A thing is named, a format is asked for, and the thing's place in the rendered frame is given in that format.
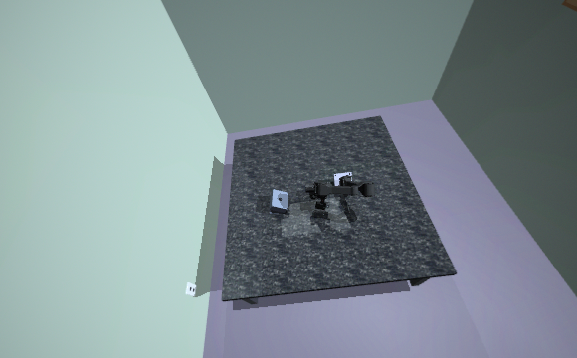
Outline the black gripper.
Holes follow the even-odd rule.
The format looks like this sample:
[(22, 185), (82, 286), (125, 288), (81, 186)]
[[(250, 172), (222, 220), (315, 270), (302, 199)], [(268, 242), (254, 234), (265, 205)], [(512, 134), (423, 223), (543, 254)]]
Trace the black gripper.
[[(319, 202), (319, 201), (316, 202), (315, 208), (316, 208), (316, 209), (320, 209), (320, 210), (325, 210), (326, 203), (324, 202), (324, 200), (325, 200), (326, 198), (327, 198), (327, 195), (324, 196), (324, 197), (320, 197), (321, 201), (320, 201), (320, 202)], [(322, 202), (322, 200), (323, 200), (323, 202)]]

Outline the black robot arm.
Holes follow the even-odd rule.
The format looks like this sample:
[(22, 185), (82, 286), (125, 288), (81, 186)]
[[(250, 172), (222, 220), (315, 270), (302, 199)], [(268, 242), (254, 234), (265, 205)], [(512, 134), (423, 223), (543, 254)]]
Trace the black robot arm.
[[(363, 198), (370, 198), (375, 195), (375, 183), (372, 181), (354, 182), (349, 175), (339, 179), (340, 186), (332, 186), (330, 182), (305, 183), (305, 192), (309, 193), (312, 200), (329, 194), (347, 194)], [(359, 195), (358, 191), (364, 196)]]

